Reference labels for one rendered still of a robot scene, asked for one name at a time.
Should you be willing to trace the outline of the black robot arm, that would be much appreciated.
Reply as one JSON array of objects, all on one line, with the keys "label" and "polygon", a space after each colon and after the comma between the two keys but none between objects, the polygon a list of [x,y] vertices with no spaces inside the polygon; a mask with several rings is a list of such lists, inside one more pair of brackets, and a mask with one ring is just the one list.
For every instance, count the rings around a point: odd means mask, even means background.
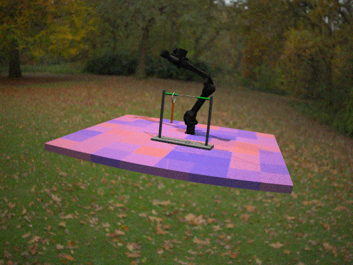
[{"label": "black robot arm", "polygon": [[[190,62],[188,58],[186,58],[186,54],[188,53],[187,50],[181,49],[181,48],[179,49],[173,48],[172,51],[173,53],[171,54],[177,56],[173,59],[173,63],[177,65],[177,68],[184,68],[186,70],[191,70],[203,78],[204,88],[202,90],[202,94],[200,95],[200,97],[205,97],[205,98],[209,97],[216,90],[216,87],[210,75],[200,70],[199,68],[195,67],[194,64]],[[184,114],[183,118],[185,121],[185,125],[187,125],[185,134],[191,134],[191,135],[196,134],[195,125],[198,124],[198,121],[196,120],[196,116],[197,116],[197,112],[199,111],[199,109],[201,108],[204,102],[205,102],[204,99],[198,99],[196,104],[192,107],[192,109],[187,110],[186,113]]]}]

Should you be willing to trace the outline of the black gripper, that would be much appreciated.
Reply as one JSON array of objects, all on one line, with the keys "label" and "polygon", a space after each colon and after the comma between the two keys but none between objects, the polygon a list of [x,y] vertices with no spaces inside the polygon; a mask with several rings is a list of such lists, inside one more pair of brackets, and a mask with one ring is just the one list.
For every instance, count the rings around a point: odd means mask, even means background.
[{"label": "black gripper", "polygon": [[[176,55],[169,54],[169,51],[167,51],[166,49],[163,49],[160,55],[162,58],[166,58],[169,62],[172,62],[172,63],[173,63],[173,59],[177,57]],[[174,63],[173,65],[176,66],[176,64]]]}]

